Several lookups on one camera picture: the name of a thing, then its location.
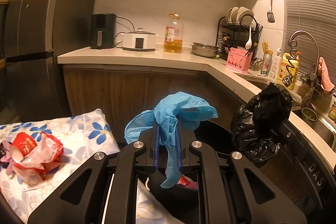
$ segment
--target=red paper cup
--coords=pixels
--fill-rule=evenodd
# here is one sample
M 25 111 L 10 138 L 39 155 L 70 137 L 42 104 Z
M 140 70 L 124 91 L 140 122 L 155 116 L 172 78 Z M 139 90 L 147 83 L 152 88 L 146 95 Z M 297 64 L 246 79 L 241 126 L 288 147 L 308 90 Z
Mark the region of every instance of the red paper cup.
M 37 146 L 36 141 L 26 133 L 19 133 L 9 148 L 13 160 L 18 163 Z

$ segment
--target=blue gripper pad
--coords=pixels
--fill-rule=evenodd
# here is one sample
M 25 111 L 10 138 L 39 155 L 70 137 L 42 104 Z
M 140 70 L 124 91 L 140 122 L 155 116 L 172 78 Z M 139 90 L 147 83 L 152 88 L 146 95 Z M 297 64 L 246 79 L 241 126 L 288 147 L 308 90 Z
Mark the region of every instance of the blue gripper pad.
M 159 146 L 160 146 L 160 127 L 159 125 L 156 126 L 155 132 L 155 145 L 154 145 L 154 168 L 155 170 L 158 169 L 158 158 L 159 158 Z
M 182 172 L 182 149 L 179 135 L 179 126 L 175 127 L 175 151 L 176 151 L 176 163 L 179 172 Z

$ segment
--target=white wall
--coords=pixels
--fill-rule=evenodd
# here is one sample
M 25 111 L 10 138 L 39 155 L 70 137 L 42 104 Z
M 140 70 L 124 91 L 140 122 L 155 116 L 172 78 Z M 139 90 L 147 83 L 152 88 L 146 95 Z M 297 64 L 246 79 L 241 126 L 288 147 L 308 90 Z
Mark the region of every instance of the white wall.
M 191 42 L 215 45 L 218 20 L 237 0 L 95 0 L 94 14 L 114 13 L 133 22 L 135 28 L 153 32 L 164 43 L 169 13 L 179 13 L 184 22 L 184 46 Z M 130 24 L 117 19 L 116 32 L 129 32 Z M 122 34 L 116 42 L 122 40 Z
M 263 31 L 258 45 L 257 56 L 263 57 L 261 43 L 268 42 L 269 48 L 274 52 L 278 48 L 283 49 L 284 24 L 285 24 L 285 0 L 273 0 L 273 13 L 275 23 L 269 23 L 267 12 L 270 7 L 270 0 L 258 0 L 256 3 L 241 3 L 242 6 L 253 10 L 256 20 L 263 25 Z

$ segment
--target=crumpled red wrapper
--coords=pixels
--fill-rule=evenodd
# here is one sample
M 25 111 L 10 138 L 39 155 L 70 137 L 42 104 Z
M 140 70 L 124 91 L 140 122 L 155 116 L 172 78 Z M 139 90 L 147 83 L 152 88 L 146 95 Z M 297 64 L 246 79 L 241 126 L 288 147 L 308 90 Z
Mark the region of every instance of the crumpled red wrapper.
M 53 135 L 41 132 L 41 141 L 20 162 L 14 164 L 13 171 L 27 184 L 36 185 L 44 181 L 46 173 L 61 164 L 62 155 L 62 143 Z

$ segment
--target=faucet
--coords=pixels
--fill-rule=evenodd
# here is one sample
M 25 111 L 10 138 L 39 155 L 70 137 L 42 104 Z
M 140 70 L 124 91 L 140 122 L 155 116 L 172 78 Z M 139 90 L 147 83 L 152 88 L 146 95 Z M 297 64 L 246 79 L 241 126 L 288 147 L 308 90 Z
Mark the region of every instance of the faucet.
M 310 90 L 309 92 L 307 92 L 307 94 L 305 94 L 302 98 L 302 106 L 303 107 L 307 107 L 308 104 L 310 103 L 310 100 L 313 96 L 314 90 L 315 90 L 315 81 L 317 78 L 317 73 L 318 73 L 318 68 L 319 68 L 319 62 L 320 62 L 320 49 L 319 49 L 319 45 L 317 44 L 315 38 L 308 32 L 306 31 L 296 31 L 295 33 L 293 33 L 291 35 L 291 37 L 289 38 L 289 41 L 287 43 L 288 46 L 291 47 L 291 50 L 289 51 L 289 54 L 291 55 L 291 57 L 287 57 L 288 62 L 290 65 L 286 66 L 286 69 L 289 73 L 289 75 L 287 75 L 286 77 L 283 78 L 282 83 L 286 86 L 289 87 L 291 85 L 291 83 L 293 82 L 293 78 L 294 75 L 290 72 L 289 68 L 294 68 L 293 64 L 291 63 L 290 60 L 296 60 L 296 52 L 298 51 L 297 49 L 295 49 L 298 45 L 298 42 L 295 39 L 295 37 L 297 37 L 298 35 L 305 35 L 307 37 L 310 38 L 310 40 L 315 44 L 316 50 L 317 50 L 317 61 L 315 64 L 315 68 L 314 68 L 314 72 L 308 73 L 308 75 L 306 75 L 303 79 L 301 79 L 301 81 L 303 83 L 307 83 L 308 80 L 310 81 Z

